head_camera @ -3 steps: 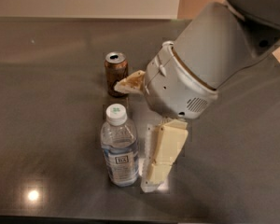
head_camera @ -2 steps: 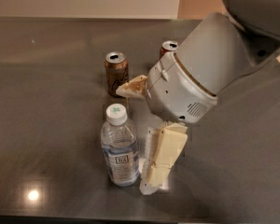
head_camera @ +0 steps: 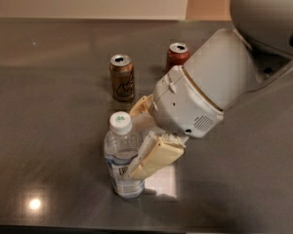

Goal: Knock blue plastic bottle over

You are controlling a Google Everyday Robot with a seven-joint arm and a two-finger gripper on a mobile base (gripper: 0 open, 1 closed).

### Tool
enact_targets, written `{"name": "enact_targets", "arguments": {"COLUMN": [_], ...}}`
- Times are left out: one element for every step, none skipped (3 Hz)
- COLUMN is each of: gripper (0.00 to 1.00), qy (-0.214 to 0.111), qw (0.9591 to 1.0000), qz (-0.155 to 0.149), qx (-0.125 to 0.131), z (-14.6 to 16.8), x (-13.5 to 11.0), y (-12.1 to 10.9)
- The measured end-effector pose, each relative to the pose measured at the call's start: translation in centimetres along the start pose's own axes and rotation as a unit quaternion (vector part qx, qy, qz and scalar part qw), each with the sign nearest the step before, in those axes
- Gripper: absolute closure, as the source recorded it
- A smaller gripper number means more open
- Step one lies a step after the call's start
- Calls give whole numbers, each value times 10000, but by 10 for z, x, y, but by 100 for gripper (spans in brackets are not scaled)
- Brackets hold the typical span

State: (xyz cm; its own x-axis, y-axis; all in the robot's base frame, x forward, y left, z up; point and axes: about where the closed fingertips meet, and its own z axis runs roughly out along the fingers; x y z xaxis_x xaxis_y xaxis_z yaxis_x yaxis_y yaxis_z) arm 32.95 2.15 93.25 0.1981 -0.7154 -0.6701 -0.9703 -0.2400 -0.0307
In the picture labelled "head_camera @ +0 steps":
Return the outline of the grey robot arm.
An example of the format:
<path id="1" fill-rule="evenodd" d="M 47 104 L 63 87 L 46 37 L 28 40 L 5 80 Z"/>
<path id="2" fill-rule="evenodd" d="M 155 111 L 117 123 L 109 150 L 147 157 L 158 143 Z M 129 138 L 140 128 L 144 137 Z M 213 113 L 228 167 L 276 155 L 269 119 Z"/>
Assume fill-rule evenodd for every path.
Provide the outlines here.
<path id="1" fill-rule="evenodd" d="M 293 0 L 230 0 L 230 16 L 232 29 L 216 31 L 131 109 L 143 116 L 146 136 L 126 178 L 145 179 L 170 165 L 241 96 L 293 70 Z"/>

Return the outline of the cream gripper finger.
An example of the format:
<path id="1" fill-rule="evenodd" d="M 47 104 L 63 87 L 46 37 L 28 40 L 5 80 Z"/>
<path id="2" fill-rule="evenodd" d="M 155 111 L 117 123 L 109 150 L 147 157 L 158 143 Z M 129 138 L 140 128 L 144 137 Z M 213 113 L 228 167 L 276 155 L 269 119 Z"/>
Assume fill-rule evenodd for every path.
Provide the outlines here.
<path id="1" fill-rule="evenodd" d="M 144 180 L 169 166 L 184 154 L 187 141 L 187 136 L 160 135 L 150 131 L 138 150 L 138 156 L 128 166 L 125 178 Z"/>
<path id="2" fill-rule="evenodd" d="M 151 115 L 153 96 L 141 97 L 131 108 L 129 114 L 133 120 L 134 127 L 140 131 L 153 130 L 156 125 Z"/>

